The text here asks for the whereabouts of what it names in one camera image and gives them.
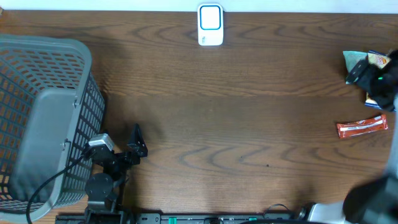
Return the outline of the cream snack bag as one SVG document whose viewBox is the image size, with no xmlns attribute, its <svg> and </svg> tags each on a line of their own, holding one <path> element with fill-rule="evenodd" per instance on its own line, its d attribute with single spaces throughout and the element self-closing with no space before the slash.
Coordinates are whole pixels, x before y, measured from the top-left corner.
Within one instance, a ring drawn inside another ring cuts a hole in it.
<svg viewBox="0 0 398 224">
<path fill-rule="evenodd" d="M 370 64 L 382 69 L 391 61 L 391 59 L 386 54 L 370 50 L 368 52 L 368 61 Z M 369 93 L 366 93 L 366 100 L 364 104 L 368 107 L 381 110 L 381 107 L 370 97 Z"/>
</svg>

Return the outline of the long orange snack bar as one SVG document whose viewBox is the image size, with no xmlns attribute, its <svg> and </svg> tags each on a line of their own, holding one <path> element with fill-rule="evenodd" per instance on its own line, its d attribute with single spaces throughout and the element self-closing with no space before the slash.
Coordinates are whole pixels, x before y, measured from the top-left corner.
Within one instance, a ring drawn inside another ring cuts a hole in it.
<svg viewBox="0 0 398 224">
<path fill-rule="evenodd" d="M 389 127 L 386 115 L 382 114 L 373 118 L 363 119 L 351 123 L 337 123 L 336 128 L 338 137 L 340 139 L 346 139 L 362 134 L 387 130 Z"/>
</svg>

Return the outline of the light green wet wipes pack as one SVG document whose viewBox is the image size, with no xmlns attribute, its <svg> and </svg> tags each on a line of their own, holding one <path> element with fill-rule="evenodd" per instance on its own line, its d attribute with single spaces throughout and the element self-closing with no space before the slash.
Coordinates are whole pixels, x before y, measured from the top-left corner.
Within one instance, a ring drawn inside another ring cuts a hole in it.
<svg viewBox="0 0 398 224">
<path fill-rule="evenodd" d="M 343 51 L 347 71 L 350 73 L 355 65 L 360 61 L 366 59 L 368 54 L 366 52 L 358 51 Z"/>
</svg>

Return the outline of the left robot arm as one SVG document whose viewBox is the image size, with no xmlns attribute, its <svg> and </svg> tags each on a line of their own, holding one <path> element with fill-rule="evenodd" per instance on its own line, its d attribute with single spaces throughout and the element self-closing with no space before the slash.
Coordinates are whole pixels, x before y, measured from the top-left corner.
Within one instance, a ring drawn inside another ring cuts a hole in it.
<svg viewBox="0 0 398 224">
<path fill-rule="evenodd" d="M 134 125 L 127 146 L 130 150 L 116 153 L 114 142 L 106 133 L 93 136 L 83 151 L 84 160 L 91 160 L 103 168 L 86 182 L 88 206 L 85 210 L 85 223 L 134 223 L 130 209 L 124 208 L 124 187 L 128 170 L 140 164 L 148 149 L 138 124 Z"/>
</svg>

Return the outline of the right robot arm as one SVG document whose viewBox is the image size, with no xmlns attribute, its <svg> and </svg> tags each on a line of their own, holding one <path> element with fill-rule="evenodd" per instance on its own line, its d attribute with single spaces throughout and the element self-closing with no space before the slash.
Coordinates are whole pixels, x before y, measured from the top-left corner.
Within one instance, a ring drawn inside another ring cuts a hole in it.
<svg viewBox="0 0 398 224">
<path fill-rule="evenodd" d="M 397 112 L 397 51 L 344 51 L 347 84 L 366 92 L 380 109 Z M 397 134 L 382 177 L 352 188 L 342 202 L 303 207 L 295 223 L 397 223 Z"/>
</svg>

